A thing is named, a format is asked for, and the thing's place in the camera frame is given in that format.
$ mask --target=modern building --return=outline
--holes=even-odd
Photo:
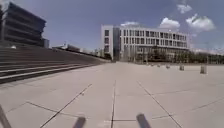
[[[187,34],[133,25],[103,25],[101,41],[105,54],[123,61],[148,61],[154,58],[155,52],[171,60],[176,54],[189,50]]]
[[[44,47],[42,33],[46,21],[11,3],[3,5],[1,41]]]
[[[2,5],[0,5],[0,19],[2,19],[2,15],[3,15],[3,13],[2,13]],[[2,30],[1,24],[2,24],[2,20],[0,20],[0,33],[1,33],[1,30]]]
[[[71,52],[80,52],[80,48],[67,44],[65,43],[63,46],[56,46],[56,47],[52,47],[53,49],[64,49],[66,51],[71,51]]]
[[[50,41],[48,39],[43,39],[44,41],[44,48],[49,48],[50,47]]]

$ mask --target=white building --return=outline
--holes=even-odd
[[[155,48],[169,58],[188,51],[186,34],[164,29],[103,25],[101,34],[104,53],[116,60],[135,61],[141,58],[147,61]]]

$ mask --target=window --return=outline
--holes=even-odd
[[[175,34],[173,34],[173,39],[176,40],[176,35]]]
[[[169,33],[169,39],[172,39],[172,34]]]
[[[150,37],[155,37],[155,32],[150,32]]]
[[[141,31],[141,36],[144,36],[143,34],[144,34],[144,31]]]
[[[164,37],[168,39],[168,33],[164,33]]]
[[[148,44],[150,44],[150,39],[147,39],[148,40]]]
[[[124,36],[126,36],[126,30],[124,30]]]
[[[109,46],[108,45],[104,46],[104,52],[109,52]]]
[[[146,37],[149,37],[149,31],[146,31]]]
[[[158,37],[158,38],[159,38],[159,32],[156,32],[156,37]]]
[[[151,44],[155,45],[156,40],[155,39],[151,39]]]
[[[128,44],[128,37],[126,37],[126,44]]]
[[[165,40],[165,45],[168,46],[168,40]]]
[[[135,36],[139,36],[139,31],[135,31]]]
[[[105,30],[104,34],[105,36],[109,36],[109,30]]]
[[[141,44],[144,44],[144,43],[145,43],[145,39],[141,38]]]
[[[135,40],[134,40],[134,38],[132,38],[132,44],[134,44],[135,43]]]
[[[160,33],[160,38],[163,38],[163,33],[162,32]]]
[[[109,38],[108,37],[104,38],[104,43],[109,44]]]
[[[159,45],[159,39],[156,39],[156,45]]]
[[[172,40],[170,40],[170,44],[169,45],[172,46]]]
[[[135,31],[134,30],[132,30],[132,36],[135,36]]]
[[[179,35],[176,35],[176,37],[177,37],[177,40],[180,40],[180,36]]]
[[[137,44],[139,44],[139,38],[137,38],[137,41],[136,41],[136,43],[137,43]]]
[[[177,42],[177,47],[180,47],[180,42]]]

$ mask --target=building facade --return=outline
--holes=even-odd
[[[187,34],[140,26],[102,26],[101,41],[104,53],[124,61],[148,61],[155,52],[171,60],[189,50]]]
[[[42,38],[46,21],[9,2],[3,5],[1,41],[44,47]]]

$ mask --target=ground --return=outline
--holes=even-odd
[[[223,128],[223,73],[104,64],[0,85],[0,104],[12,128]]]

